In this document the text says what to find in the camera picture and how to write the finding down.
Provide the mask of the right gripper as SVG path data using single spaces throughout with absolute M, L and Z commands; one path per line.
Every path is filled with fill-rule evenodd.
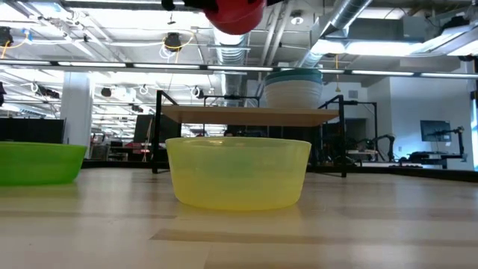
M 272 6 L 284 0 L 266 0 L 267 6 Z M 218 10 L 216 0 L 184 0 L 184 5 L 201 10 Z M 176 8 L 174 0 L 161 0 L 161 6 L 167 11 L 172 11 Z

